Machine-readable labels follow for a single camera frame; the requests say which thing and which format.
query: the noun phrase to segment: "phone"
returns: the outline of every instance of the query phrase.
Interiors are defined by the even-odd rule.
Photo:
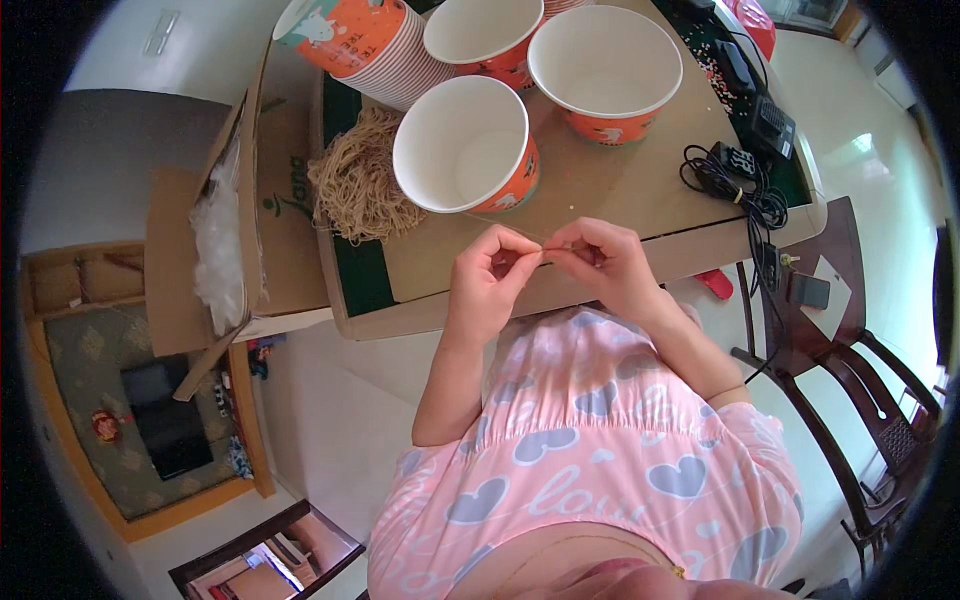
[[[786,297],[791,302],[823,310],[827,308],[830,299],[830,282],[801,273],[791,273],[787,281]]]

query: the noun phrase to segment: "white floor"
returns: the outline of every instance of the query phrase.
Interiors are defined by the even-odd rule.
[[[836,41],[780,31],[773,66],[828,197],[852,198],[868,327],[932,385],[937,371],[931,281],[943,190],[916,128],[873,88],[852,50]],[[725,271],[735,283],[733,265]],[[745,347],[738,289],[727,301],[692,279],[670,282],[667,289],[700,311],[706,332],[722,348]],[[758,299],[754,302],[757,312]],[[378,508],[396,455],[409,441],[438,338],[430,333],[355,343],[324,323],[290,334],[271,359],[263,405],[276,468],[335,521],[347,521],[342,526],[360,540],[369,535],[372,523],[364,519]],[[899,398],[902,383],[882,365],[877,370]],[[820,370],[805,373],[798,383],[854,470],[869,479],[880,467],[876,447],[839,385]],[[839,526],[845,505],[823,454],[769,380],[757,378],[751,391],[761,411],[783,421],[804,488],[804,537],[778,586],[805,577],[805,592],[841,577],[858,580],[855,552]],[[912,403],[903,409],[909,415]]]

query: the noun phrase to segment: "television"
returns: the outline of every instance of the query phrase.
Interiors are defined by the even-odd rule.
[[[213,462],[196,399],[173,398],[189,371],[183,354],[120,371],[133,421],[163,481]]]

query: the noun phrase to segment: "wooden chair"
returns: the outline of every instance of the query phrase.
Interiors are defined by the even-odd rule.
[[[797,304],[786,300],[788,274],[784,273],[777,292],[771,299],[764,299],[767,356],[779,348],[764,371],[796,408],[833,470],[852,515],[852,525],[846,520],[842,520],[841,525],[856,546],[860,569],[866,576],[867,546],[873,548],[875,558],[882,553],[886,542],[892,538],[898,518],[920,483],[936,435],[940,405],[923,382],[866,328],[863,262],[849,198],[828,204],[827,226],[820,235],[781,251],[799,256],[801,260],[794,263],[794,268],[807,275],[813,275],[822,255],[852,290],[837,334],[829,340]],[[754,349],[753,314],[746,291],[746,274],[739,264],[737,271],[748,323],[749,351],[734,348],[732,355],[758,369],[764,361],[756,356]],[[774,305],[783,318],[783,331],[772,316]],[[866,346],[903,381],[921,410],[926,411],[926,419],[915,422],[929,423],[928,426],[914,425],[907,419],[874,368],[852,348],[857,342]],[[795,378],[816,366],[829,372],[846,392],[887,465],[876,489],[858,480],[832,433],[797,386]]]

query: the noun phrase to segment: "woman's left hand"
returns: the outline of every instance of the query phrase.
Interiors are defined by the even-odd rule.
[[[502,225],[484,231],[453,261],[444,333],[477,347],[492,340],[542,260],[540,245],[516,231]]]

